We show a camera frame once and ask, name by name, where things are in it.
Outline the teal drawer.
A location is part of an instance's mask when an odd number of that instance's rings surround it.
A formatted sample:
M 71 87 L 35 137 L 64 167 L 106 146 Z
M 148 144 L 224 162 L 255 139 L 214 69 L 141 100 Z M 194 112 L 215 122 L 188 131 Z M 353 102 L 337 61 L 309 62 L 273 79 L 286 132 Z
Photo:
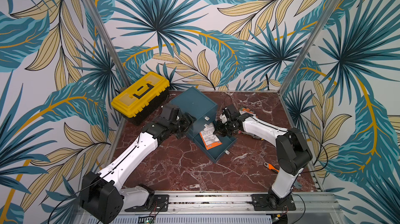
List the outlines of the teal drawer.
M 192 141 L 198 146 L 198 148 L 213 162 L 217 163 L 233 145 L 236 143 L 237 139 L 235 137 L 219 137 L 221 142 L 220 145 L 209 150 L 206 149 L 204 142 L 201 140 L 200 134 L 192 138 Z
M 201 116 L 193 122 L 193 124 L 188 128 L 187 134 L 196 136 L 199 134 L 206 126 L 213 123 L 213 119 L 208 116 Z
M 218 110 L 217 104 L 201 104 L 201 103 L 192 103 L 182 108 L 184 112 L 189 113 L 196 119 L 201 116 L 208 116 L 211 119 L 216 119 L 216 114 Z

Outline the orange white seed bag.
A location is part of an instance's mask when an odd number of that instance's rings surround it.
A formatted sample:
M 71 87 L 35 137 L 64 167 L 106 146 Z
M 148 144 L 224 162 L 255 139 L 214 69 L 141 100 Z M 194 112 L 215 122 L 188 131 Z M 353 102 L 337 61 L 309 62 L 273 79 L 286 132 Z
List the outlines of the orange white seed bag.
M 222 145 L 220 139 L 214 134 L 215 127 L 213 123 L 205 125 L 205 128 L 200 132 L 201 139 L 206 150 L 210 150 Z

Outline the teal top drawer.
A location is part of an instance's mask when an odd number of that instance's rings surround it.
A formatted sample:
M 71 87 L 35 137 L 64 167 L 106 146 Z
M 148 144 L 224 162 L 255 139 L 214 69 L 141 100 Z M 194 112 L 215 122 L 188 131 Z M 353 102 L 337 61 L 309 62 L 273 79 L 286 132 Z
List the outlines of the teal top drawer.
M 201 116 L 208 116 L 211 119 L 216 119 L 216 114 L 218 110 L 217 104 L 201 104 L 201 103 L 192 103 L 182 108 L 184 112 L 189 113 L 196 119 Z

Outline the teal three-drawer cabinet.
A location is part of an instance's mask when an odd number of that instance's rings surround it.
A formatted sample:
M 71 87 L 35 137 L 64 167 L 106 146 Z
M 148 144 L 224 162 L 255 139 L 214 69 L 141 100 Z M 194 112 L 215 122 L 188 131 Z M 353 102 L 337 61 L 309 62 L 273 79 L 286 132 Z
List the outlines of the teal three-drawer cabinet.
M 219 106 L 195 87 L 187 89 L 181 95 L 172 99 L 170 103 L 178 106 L 181 112 L 189 113 L 196 118 L 196 121 L 188 129 L 186 136 L 193 141 L 213 163 L 217 163 L 221 157 L 224 156 L 226 151 L 232 148 L 236 143 L 235 137 L 216 136 L 218 138 L 217 145 L 213 148 L 207 148 L 203 140 L 202 132 L 204 132 L 205 129 L 214 128 Z

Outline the teal bottom drawer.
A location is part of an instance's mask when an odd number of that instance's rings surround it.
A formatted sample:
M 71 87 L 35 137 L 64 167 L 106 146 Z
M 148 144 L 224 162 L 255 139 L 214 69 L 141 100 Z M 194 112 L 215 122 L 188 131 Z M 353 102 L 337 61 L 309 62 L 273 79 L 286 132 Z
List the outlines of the teal bottom drawer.
M 220 145 L 209 150 L 206 149 L 204 142 L 201 140 L 200 134 L 192 138 L 192 141 L 198 146 L 198 148 L 213 162 L 217 163 L 233 145 L 236 143 L 237 139 L 235 137 L 219 137 L 221 142 Z

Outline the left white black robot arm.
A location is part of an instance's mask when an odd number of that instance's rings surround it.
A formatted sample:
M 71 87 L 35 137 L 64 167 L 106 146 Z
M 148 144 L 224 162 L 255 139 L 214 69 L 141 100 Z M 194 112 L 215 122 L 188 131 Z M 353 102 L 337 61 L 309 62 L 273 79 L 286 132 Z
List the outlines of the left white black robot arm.
M 169 118 L 158 117 L 146 124 L 133 144 L 97 174 L 90 172 L 83 177 L 80 206 L 103 224 L 111 223 L 127 208 L 153 206 L 150 188 L 139 185 L 132 191 L 123 185 L 138 165 L 171 135 L 185 136 L 196 121 L 188 113 Z

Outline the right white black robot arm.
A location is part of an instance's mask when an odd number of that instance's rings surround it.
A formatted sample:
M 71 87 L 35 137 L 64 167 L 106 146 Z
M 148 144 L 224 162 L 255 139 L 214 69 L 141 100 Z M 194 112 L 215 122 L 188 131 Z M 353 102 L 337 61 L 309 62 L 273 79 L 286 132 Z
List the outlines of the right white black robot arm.
M 297 128 L 277 127 L 248 113 L 237 118 L 218 120 L 214 126 L 217 135 L 233 136 L 243 131 L 260 137 L 276 148 L 280 168 L 268 194 L 277 201 L 283 201 L 291 194 L 297 177 L 313 158 L 303 133 Z

